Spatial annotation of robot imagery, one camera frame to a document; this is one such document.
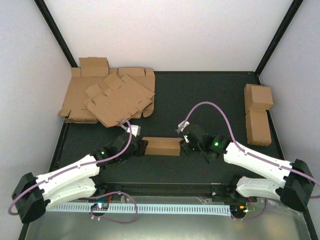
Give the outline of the cardboard box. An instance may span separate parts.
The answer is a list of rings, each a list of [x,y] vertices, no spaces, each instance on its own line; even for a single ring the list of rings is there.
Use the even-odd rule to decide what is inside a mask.
[[[146,155],[180,156],[182,138],[179,137],[143,137],[147,141]]]
[[[268,86],[246,84],[244,88],[245,112],[268,111],[274,105],[272,90]]]
[[[267,147],[272,143],[266,111],[249,110],[245,115],[247,143]]]

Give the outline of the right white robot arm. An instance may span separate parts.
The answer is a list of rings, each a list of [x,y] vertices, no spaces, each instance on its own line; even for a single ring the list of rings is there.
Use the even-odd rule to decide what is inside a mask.
[[[198,153],[207,163],[218,159],[225,163],[247,169],[260,178],[240,176],[228,187],[228,198],[234,202],[242,198],[259,197],[278,200],[292,210],[303,212],[312,197],[315,182],[306,162],[276,159],[254,151],[235,140],[221,135],[209,135],[199,125],[181,122],[177,132],[185,153]]]

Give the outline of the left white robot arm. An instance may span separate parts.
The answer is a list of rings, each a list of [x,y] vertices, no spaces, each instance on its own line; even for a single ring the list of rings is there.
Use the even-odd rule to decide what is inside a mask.
[[[108,192],[99,175],[107,165],[145,155],[148,141],[123,133],[112,143],[58,170],[24,174],[11,198],[23,224],[29,224],[53,207],[76,199],[103,199]]]

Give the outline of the stack of flat cardboard blanks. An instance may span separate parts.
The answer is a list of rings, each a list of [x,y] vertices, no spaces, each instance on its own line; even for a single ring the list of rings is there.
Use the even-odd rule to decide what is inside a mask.
[[[81,57],[80,67],[71,68],[71,79],[58,115],[66,123],[95,124],[100,122],[85,106],[89,97],[85,90],[98,84],[103,90],[107,88],[104,79],[116,73],[119,77],[129,75],[131,78],[155,93],[156,76],[149,67],[118,67],[111,68],[105,57]],[[152,103],[143,111],[134,114],[131,119],[150,116],[155,108],[155,95]]]

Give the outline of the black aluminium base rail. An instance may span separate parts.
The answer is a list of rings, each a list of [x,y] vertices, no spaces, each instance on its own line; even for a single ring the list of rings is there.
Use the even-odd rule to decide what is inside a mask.
[[[304,193],[300,185],[291,182],[283,187],[262,178],[241,178],[238,183],[222,184],[148,184],[107,183],[99,186],[94,197],[121,191],[131,196],[148,197],[207,197],[215,202],[240,203],[249,199],[267,198],[273,200],[299,201]]]

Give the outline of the left black frame post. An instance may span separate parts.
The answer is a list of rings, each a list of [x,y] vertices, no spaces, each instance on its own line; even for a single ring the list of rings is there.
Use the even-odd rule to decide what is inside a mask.
[[[39,12],[41,13],[44,21],[46,22],[47,26],[49,27],[52,35],[54,36],[57,44],[59,45],[61,51],[63,52],[66,60],[68,61],[69,65],[72,68],[77,68],[78,64],[72,55],[56,21],[54,20],[46,2],[44,0],[34,0]]]

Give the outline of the black frame post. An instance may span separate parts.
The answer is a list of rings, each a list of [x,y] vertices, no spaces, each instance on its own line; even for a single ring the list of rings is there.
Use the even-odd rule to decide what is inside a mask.
[[[49,27],[52,35],[54,36],[57,44],[59,45],[61,51],[63,52],[66,60],[68,61],[69,65],[72,68],[77,68],[78,64],[72,55],[56,21],[54,20],[46,2],[44,0],[34,0],[39,12],[41,13],[44,21],[46,22],[47,26]]]
[[[266,67],[268,61],[270,60],[271,56],[276,50],[278,44],[280,43],[282,37],[284,36],[285,32],[287,31],[288,27],[290,26],[292,20],[294,19],[296,13],[298,12],[303,2],[304,0],[293,0],[291,2],[280,25],[278,26],[275,34],[273,35],[266,51],[264,52],[256,70],[254,71],[257,77],[259,77],[263,72],[264,68]]]

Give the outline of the right black frame post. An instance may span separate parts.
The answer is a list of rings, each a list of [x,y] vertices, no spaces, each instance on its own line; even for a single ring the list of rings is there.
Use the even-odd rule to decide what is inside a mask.
[[[282,37],[284,36],[285,32],[287,31],[288,27],[290,26],[292,20],[294,19],[296,13],[298,12],[303,2],[304,0],[293,0],[291,2],[280,25],[278,26],[275,34],[273,35],[266,51],[264,52],[256,70],[254,71],[257,77],[259,77],[263,72],[264,68],[266,67],[268,61],[270,60],[271,56],[276,50],[278,44],[280,43]]]

